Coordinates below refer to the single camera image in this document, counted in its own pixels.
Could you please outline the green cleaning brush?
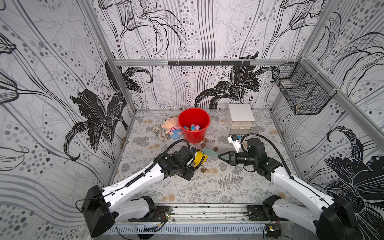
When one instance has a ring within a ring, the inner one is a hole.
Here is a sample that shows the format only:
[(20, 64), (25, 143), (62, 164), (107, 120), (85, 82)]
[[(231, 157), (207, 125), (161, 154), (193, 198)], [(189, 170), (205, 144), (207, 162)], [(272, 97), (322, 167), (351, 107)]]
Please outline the green cleaning brush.
[(211, 150), (209, 148), (203, 148), (202, 152), (204, 155), (210, 157), (210, 158), (218, 158), (218, 153), (215, 152), (214, 150)]

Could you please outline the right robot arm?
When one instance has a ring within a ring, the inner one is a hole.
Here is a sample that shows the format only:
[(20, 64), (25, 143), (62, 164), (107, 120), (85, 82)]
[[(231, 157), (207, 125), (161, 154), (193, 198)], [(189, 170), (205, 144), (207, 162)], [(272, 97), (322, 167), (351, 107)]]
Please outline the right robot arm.
[(286, 219), (316, 234), (320, 240), (358, 239), (358, 223), (351, 204), (344, 199), (334, 199), (293, 175), (284, 159), (277, 161), (268, 157), (263, 139), (259, 134), (232, 135), (228, 141), (235, 149), (219, 154), (218, 159), (231, 166), (252, 166), (254, 173), (288, 191), (303, 206), (272, 195), (263, 201), (261, 210), (255, 210), (253, 205), (246, 207), (249, 219)]

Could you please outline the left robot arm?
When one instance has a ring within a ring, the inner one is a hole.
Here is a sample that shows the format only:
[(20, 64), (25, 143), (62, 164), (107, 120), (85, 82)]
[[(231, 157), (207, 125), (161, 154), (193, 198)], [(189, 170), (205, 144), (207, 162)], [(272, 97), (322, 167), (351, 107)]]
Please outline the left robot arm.
[(168, 177), (179, 176), (191, 180), (197, 152), (195, 148), (187, 146), (173, 154), (163, 152), (144, 169), (125, 180), (104, 188), (90, 188), (81, 200), (82, 206), (79, 209), (90, 236), (98, 237), (120, 221), (153, 220), (158, 211), (154, 201), (149, 196), (138, 199), (133, 199), (133, 196)]

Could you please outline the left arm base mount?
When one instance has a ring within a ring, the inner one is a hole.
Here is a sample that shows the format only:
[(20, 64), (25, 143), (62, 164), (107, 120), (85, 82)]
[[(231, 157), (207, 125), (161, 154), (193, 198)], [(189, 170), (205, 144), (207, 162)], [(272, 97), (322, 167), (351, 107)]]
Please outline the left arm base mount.
[(129, 222), (164, 222), (169, 215), (171, 210), (170, 206), (160, 205), (155, 206), (153, 210), (150, 210), (143, 218), (140, 219), (129, 219)]

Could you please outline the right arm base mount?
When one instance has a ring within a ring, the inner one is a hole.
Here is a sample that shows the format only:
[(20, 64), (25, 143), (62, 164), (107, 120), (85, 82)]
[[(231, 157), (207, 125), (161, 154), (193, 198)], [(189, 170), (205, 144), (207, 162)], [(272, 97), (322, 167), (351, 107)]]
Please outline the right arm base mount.
[(279, 218), (271, 208), (264, 205), (247, 205), (244, 215), (253, 222), (287, 221), (285, 218)]

